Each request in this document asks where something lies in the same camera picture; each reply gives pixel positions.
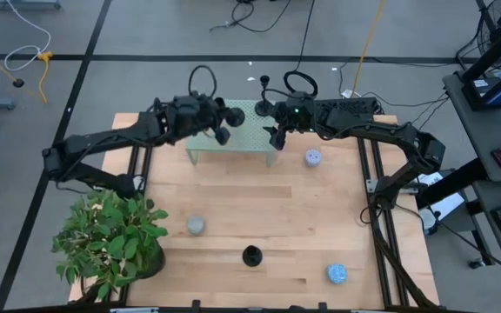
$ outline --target wooden tabletop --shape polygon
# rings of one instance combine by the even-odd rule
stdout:
[[[136,120],[137,114],[116,114],[113,128]],[[160,238],[167,262],[154,277],[130,286],[128,305],[189,307],[199,299],[203,307],[312,309],[319,302],[330,309],[384,307],[371,229],[358,220],[366,195],[356,138],[323,141],[316,134],[288,134],[271,168],[263,154],[238,153],[201,153],[193,166],[184,147],[182,141],[153,151],[146,195],[170,213],[160,223],[170,233]],[[309,149],[322,152],[317,168],[304,165]],[[368,142],[367,150],[376,177]],[[386,175],[405,163],[396,146],[381,143],[380,150]],[[108,152],[103,169],[124,173],[129,158],[130,149]],[[400,196],[397,203],[417,209],[413,196]],[[193,215],[205,219],[202,236],[186,229]],[[402,210],[393,210],[393,217],[402,264],[438,303],[420,220]],[[241,257],[251,244],[264,253],[255,268]],[[329,282],[326,268],[332,263],[347,267],[347,282]],[[386,267],[398,303],[393,271]],[[70,296],[78,297],[78,286]]]

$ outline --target black floor line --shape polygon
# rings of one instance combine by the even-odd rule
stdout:
[[[78,70],[77,78],[73,83],[73,88],[70,92],[69,100],[67,101],[67,105],[65,106],[65,110],[63,111],[61,122],[57,127],[54,142],[63,139],[65,135],[65,131],[67,130],[67,126],[69,125],[70,115],[73,113],[78,94],[83,86],[84,78],[86,77],[86,72],[88,71],[88,65],[90,64],[90,57],[92,56],[94,49],[96,48],[97,40],[104,26],[104,21],[107,16],[108,9],[110,8],[110,4],[111,0],[104,0],[104,4],[102,5],[102,9],[100,10],[100,14],[96,21],[96,26],[92,31],[90,42],[88,44],[88,47],[86,48],[86,53],[84,54],[80,69]],[[34,196],[32,197],[32,202],[30,203],[30,207],[28,208],[28,213],[26,214],[26,218],[24,219],[23,227],[21,228],[21,231],[18,235],[17,243],[15,244],[15,248],[13,249],[13,253],[11,254],[9,263],[7,264],[7,269],[5,270],[5,274],[3,275],[3,280],[0,284],[0,310],[3,310],[5,308],[7,299],[9,298],[9,294],[11,288],[13,287],[15,277],[17,276],[21,260],[23,259],[24,251],[26,250],[32,229],[34,228],[38,211],[40,210],[40,206],[43,201],[43,196],[45,194],[45,191],[47,190],[48,182],[48,177],[44,173],[42,173],[38,181],[36,191],[34,192]]]
[[[11,60],[27,61],[32,55],[15,55]],[[52,61],[83,61],[85,55],[56,54]],[[297,62],[299,56],[266,56],[266,55],[175,55],[175,56],[146,56],[146,55],[114,55],[92,54],[91,61],[113,62]],[[302,62],[311,63],[358,63],[359,56],[303,56]],[[464,63],[475,63],[476,57],[462,58]],[[454,57],[365,57],[365,63],[397,63],[397,64],[452,64],[456,63]]]

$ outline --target green mesh platform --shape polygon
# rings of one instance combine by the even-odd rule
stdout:
[[[200,150],[209,152],[267,152],[273,151],[274,147],[269,143],[270,134],[263,130],[264,126],[274,126],[271,117],[259,117],[254,112],[256,100],[225,100],[225,105],[230,108],[240,108],[244,112],[244,123],[239,127],[230,127],[224,122],[231,133],[230,140],[222,146],[217,143],[214,133],[209,130],[211,137],[198,133],[187,142],[187,150]]]

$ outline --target concrete floor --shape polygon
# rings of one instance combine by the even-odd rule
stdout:
[[[56,54],[83,54],[104,0],[62,0],[55,10],[21,10],[23,15],[49,32],[50,50]],[[97,42],[98,55],[149,56],[295,56],[300,51],[310,1],[295,0],[279,24],[264,34],[240,28],[209,32],[211,26],[229,19],[232,0],[113,0]],[[318,0],[313,12],[306,56],[358,56],[378,1]],[[248,25],[263,28],[283,8],[284,1],[256,2],[257,11]],[[377,27],[368,56],[453,57],[471,39],[477,27],[474,0],[392,0]],[[33,30],[12,12],[0,12],[0,54],[25,44],[44,45],[43,33]],[[186,93],[190,70],[201,62],[104,62],[92,61],[72,112],[67,134],[107,130],[116,112],[145,109],[154,97],[170,99]],[[23,90],[16,90],[0,73],[0,97],[13,97],[17,108],[0,110],[0,282],[21,225],[29,209],[42,170],[41,150],[51,145],[63,109],[77,77],[79,61],[53,61],[44,85],[49,104],[42,104]],[[271,87],[283,88],[282,75],[294,62],[208,62],[216,72],[217,94],[225,98],[259,98],[258,79],[271,77]],[[337,97],[339,63],[303,63],[300,70],[314,77],[319,98]],[[351,88],[357,69],[344,69],[345,88]],[[393,103],[420,103],[436,99],[443,91],[442,77],[457,65],[437,68],[366,63],[357,92],[374,91]],[[26,87],[37,90],[43,64],[33,63],[17,76]],[[207,91],[207,77],[196,76],[195,89]],[[414,119],[423,108],[384,107],[400,121]],[[459,167],[475,157],[451,103],[445,104],[426,124],[446,145],[443,168]],[[103,156],[89,163],[99,165]],[[12,287],[6,309],[65,303],[68,286],[55,274],[59,256],[50,253],[51,236],[68,216],[67,207],[77,196],[55,190],[51,184],[43,198]],[[500,256],[486,228],[492,253]],[[427,238],[441,303],[451,309],[501,312],[501,268],[470,270],[466,262],[477,253],[452,234],[439,231]]]

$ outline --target plant pot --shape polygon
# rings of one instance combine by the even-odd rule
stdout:
[[[149,267],[147,270],[143,270],[137,273],[138,279],[150,278],[156,275],[160,270],[164,269],[165,266],[165,253],[162,247],[156,242],[156,245],[159,247],[154,256],[150,257],[150,261],[148,262]]]

